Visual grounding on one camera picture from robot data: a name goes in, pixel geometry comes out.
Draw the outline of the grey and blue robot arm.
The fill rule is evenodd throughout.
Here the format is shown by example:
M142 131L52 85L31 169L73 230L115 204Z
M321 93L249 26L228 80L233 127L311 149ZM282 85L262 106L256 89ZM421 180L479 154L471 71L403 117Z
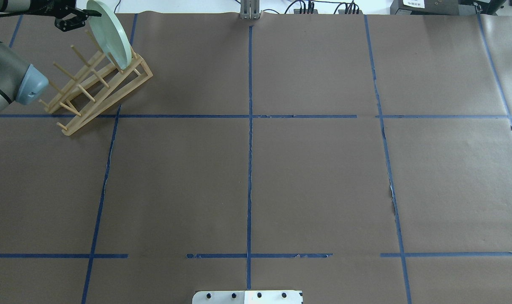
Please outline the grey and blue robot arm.
M99 11L77 8L75 0L0 0L0 18L20 15L54 17L55 26L63 32L83 27L90 16L102 16ZM30 104L48 85L47 77L0 40L0 112L13 102Z

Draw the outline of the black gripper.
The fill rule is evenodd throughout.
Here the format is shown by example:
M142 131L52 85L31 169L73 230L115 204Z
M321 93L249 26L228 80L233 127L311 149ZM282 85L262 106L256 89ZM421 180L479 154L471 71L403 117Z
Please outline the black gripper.
M76 0L31 0L28 15L37 16L68 16L86 20L90 16L101 17L96 10L76 8Z

